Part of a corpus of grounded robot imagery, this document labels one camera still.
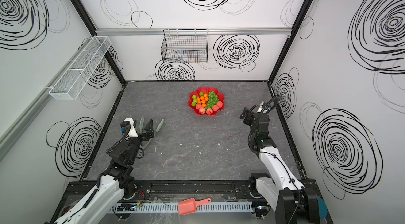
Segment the green grape bunch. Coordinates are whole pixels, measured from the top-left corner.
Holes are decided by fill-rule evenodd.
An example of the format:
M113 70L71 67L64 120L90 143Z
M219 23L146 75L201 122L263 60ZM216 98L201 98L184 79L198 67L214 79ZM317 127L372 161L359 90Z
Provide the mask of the green grape bunch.
M212 108L213 106L217 105L219 99L217 94L214 91L211 91L207 94L207 100L206 100L206 108Z

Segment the peach bottom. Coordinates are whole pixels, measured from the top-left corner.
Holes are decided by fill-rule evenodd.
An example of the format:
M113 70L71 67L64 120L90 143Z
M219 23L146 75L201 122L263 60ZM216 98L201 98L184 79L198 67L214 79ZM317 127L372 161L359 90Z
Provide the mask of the peach bottom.
M206 110L206 114L211 115L213 113L213 110L211 108L208 108Z

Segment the red flower fruit bowl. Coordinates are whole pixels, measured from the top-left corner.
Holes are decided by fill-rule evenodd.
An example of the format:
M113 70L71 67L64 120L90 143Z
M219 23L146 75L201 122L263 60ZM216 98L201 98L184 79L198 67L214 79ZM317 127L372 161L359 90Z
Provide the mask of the red flower fruit bowl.
M200 98L200 96L199 96L199 93L200 93L200 92L203 92L203 93L207 93L207 94L208 94L208 93L211 92L211 91L214 91L214 92L217 94L219 101L221 101L221 102L223 103L223 107L222 107L222 108L219 108L218 111L213 111L213 113L212 113L211 115L208 115L208 114L206 114L206 113L200 114L200 113L199 113L199 110L197 110L195 107L192 106L192 102L193 102L192 96L193 96L193 95L196 95L197 98ZM196 91L193 91L192 93L190 93L188 106L189 106L197 115L207 115L207 116L213 117L213 116L215 116L217 113L219 113L219 111L222 111L222 110L225 108L225 96L224 96L222 93L220 93L216 88L213 88L213 87L210 87L210 88L208 88L208 87L200 87L200 88L198 88Z

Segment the peach top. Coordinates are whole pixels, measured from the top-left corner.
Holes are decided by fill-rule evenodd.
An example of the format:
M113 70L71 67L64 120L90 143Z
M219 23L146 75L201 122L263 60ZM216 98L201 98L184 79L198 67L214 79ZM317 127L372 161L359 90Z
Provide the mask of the peach top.
M199 113L200 114L206 113L206 109L204 107L199 108Z

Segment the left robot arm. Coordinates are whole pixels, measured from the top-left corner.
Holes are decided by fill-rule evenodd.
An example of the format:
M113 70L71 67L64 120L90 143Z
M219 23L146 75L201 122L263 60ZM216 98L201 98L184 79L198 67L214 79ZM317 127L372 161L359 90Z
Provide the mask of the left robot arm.
M131 199L136 193L131 175L143 142L149 142L161 129L154 128L153 119L139 131L136 120L126 118L120 124L122 137L105 153L111 158L107 169L98 175L95 186L79 202L59 217L55 224L97 224L121 199Z

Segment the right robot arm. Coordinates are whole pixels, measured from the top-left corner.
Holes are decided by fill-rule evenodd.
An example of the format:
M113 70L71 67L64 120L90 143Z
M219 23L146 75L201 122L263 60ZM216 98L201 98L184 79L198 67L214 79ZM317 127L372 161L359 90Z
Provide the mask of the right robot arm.
M305 216L310 224L319 224L321 216L318 195L294 176L269 136L269 116L264 113L264 109L254 112L255 108L244 108L240 118L250 127L247 139L249 149L268 172L251 175L252 196L262 196L267 201L275 212L277 224L296 224L298 213Z

